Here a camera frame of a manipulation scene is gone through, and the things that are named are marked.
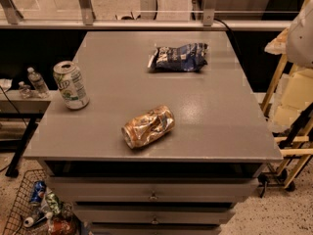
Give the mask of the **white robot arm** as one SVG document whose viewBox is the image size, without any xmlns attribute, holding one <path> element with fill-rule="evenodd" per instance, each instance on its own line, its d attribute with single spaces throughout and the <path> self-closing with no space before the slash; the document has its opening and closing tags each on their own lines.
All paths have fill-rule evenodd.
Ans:
<svg viewBox="0 0 313 235">
<path fill-rule="evenodd" d="M 265 51 L 286 54 L 290 63 L 313 68 L 313 0 L 291 22 L 291 25 L 270 41 Z"/>
</svg>

